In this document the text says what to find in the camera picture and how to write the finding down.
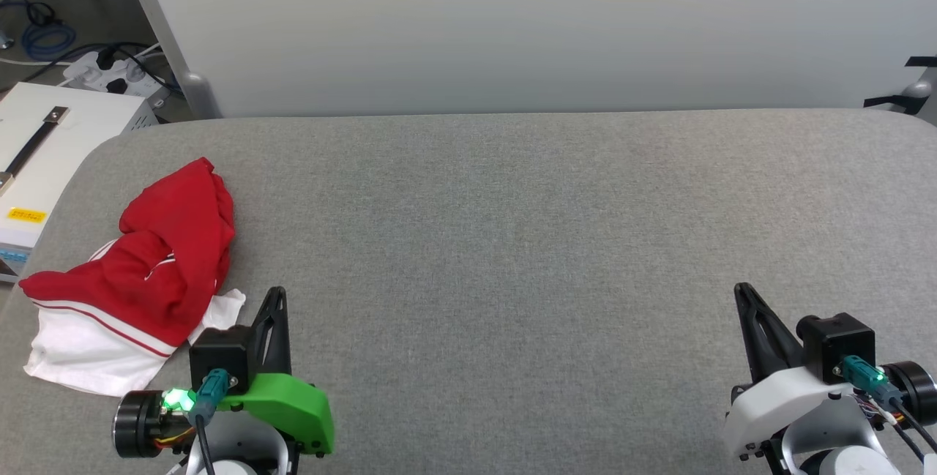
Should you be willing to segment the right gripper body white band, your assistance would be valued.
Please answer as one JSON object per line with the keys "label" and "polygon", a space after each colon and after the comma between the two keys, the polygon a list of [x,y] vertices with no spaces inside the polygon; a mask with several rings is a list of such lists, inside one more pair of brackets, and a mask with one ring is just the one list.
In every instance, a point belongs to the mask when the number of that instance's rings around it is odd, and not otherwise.
{"label": "right gripper body white band", "polygon": [[877,432],[894,430],[917,460],[935,461],[935,382],[913,362],[873,366],[848,359],[834,383],[806,368],[737,388],[723,441],[741,461],[887,463]]}

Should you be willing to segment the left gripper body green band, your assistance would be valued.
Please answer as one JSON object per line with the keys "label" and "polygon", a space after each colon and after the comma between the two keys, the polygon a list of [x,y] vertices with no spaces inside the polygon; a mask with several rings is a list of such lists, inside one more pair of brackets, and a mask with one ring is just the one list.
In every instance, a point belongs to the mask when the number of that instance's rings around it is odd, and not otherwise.
{"label": "left gripper body green band", "polygon": [[202,376],[193,389],[128,392],[113,418],[121,458],[170,452],[184,459],[324,458],[335,424],[324,391],[289,374]]}

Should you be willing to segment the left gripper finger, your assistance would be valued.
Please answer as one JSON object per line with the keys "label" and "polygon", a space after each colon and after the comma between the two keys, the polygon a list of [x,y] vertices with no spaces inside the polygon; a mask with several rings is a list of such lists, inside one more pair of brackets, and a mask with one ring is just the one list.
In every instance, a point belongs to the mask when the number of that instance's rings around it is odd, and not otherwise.
{"label": "left gripper finger", "polygon": [[292,374],[288,299],[283,286],[279,288],[279,365],[282,373]]}
{"label": "left gripper finger", "polygon": [[283,372],[283,288],[266,293],[252,325],[255,361],[259,373]]}

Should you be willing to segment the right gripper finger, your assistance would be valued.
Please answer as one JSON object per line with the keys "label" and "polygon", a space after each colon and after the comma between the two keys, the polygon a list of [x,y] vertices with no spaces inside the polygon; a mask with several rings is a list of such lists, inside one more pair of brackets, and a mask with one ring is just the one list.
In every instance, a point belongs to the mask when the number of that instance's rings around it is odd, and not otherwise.
{"label": "right gripper finger", "polygon": [[771,375],[775,351],[771,344],[773,311],[750,283],[735,284],[735,302],[752,382]]}
{"label": "right gripper finger", "polygon": [[779,316],[776,315],[776,312],[773,311],[770,321],[772,327],[770,338],[775,351],[775,365],[771,368],[771,374],[800,367],[802,365],[802,345],[780,320]]}

